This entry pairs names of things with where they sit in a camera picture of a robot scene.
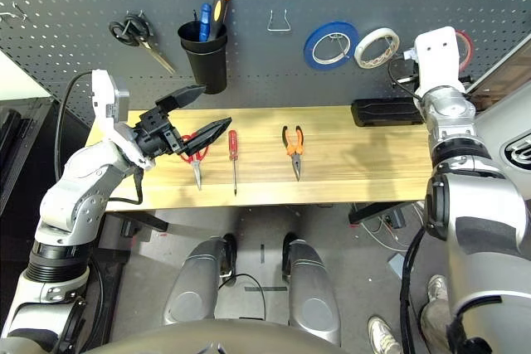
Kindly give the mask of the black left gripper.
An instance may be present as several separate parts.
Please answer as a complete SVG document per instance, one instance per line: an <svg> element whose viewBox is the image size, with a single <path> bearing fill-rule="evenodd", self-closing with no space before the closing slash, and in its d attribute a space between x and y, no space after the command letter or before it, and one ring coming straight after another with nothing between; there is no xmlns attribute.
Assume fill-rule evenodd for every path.
<svg viewBox="0 0 531 354"><path fill-rule="evenodd" d="M205 85L189 85L175 90L156 100L154 108L140 115L140 121L133 127L134 141L146 158L181 153L192 156L214 143L227 130L231 117L211 122L183 141L169 121L167 110L184 108L206 89Z"/></svg>

